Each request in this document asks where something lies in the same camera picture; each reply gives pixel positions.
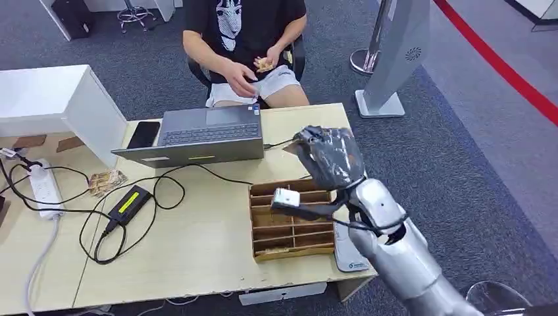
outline laptop keyboard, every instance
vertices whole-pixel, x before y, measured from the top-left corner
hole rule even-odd
[[[198,128],[167,132],[163,136],[164,145],[180,145],[194,142],[215,142],[240,137],[258,136],[258,124]]]

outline power strip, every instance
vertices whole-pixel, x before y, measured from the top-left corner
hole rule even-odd
[[[62,197],[60,196],[60,190],[58,190],[58,185],[56,184],[56,179],[51,169],[45,169],[51,165],[45,159],[38,160],[43,166],[31,166],[31,172],[29,174],[29,180],[31,182],[31,187],[33,188],[33,194],[37,201],[47,202],[47,203],[60,203]],[[37,208],[39,209],[64,209],[63,204],[51,205],[37,203]],[[62,211],[40,211],[39,214],[43,219],[53,219],[55,215],[62,215]]]

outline man's arm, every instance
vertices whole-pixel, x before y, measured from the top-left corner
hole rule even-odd
[[[281,51],[285,50],[287,46],[291,45],[291,43],[302,34],[304,27],[306,27],[306,21],[307,17],[306,14],[304,14],[301,18],[290,22],[285,28],[283,36],[281,36],[274,46],[277,46]]]
[[[272,63],[273,68],[277,66],[283,50],[285,50],[287,46],[291,45],[291,43],[294,42],[300,34],[302,34],[302,31],[306,26],[306,21],[307,17],[306,14],[304,14],[301,18],[298,18],[287,25],[281,38],[277,41],[277,43],[275,43],[275,45],[267,50],[266,63]],[[254,60],[254,65],[257,66],[258,64],[258,58],[256,58]]]
[[[241,97],[252,97],[256,89],[249,84],[244,76],[257,80],[250,68],[217,55],[201,38],[201,34],[186,30],[182,32],[184,50],[190,58],[201,66],[225,77],[233,91]]]

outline silver robotic arm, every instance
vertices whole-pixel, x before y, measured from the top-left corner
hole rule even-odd
[[[352,191],[350,203],[377,226],[393,223],[405,214],[375,179],[360,183]],[[365,226],[362,222],[352,224]],[[382,243],[378,235],[387,235],[388,240]],[[411,315],[482,315],[442,275],[428,251],[428,242],[410,218],[379,232],[350,228],[349,237]]]
[[[333,219],[346,205],[351,241],[411,315],[482,315],[442,275],[428,242],[388,189],[379,180],[366,179],[349,130],[308,126],[295,135],[292,146],[318,186],[336,190],[338,196],[330,205],[308,207],[299,203],[297,192],[277,189],[275,211],[308,220]]]

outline gray laptop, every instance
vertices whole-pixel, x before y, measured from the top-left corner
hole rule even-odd
[[[260,108],[256,104],[169,111],[157,146],[111,152],[153,168],[260,159]]]

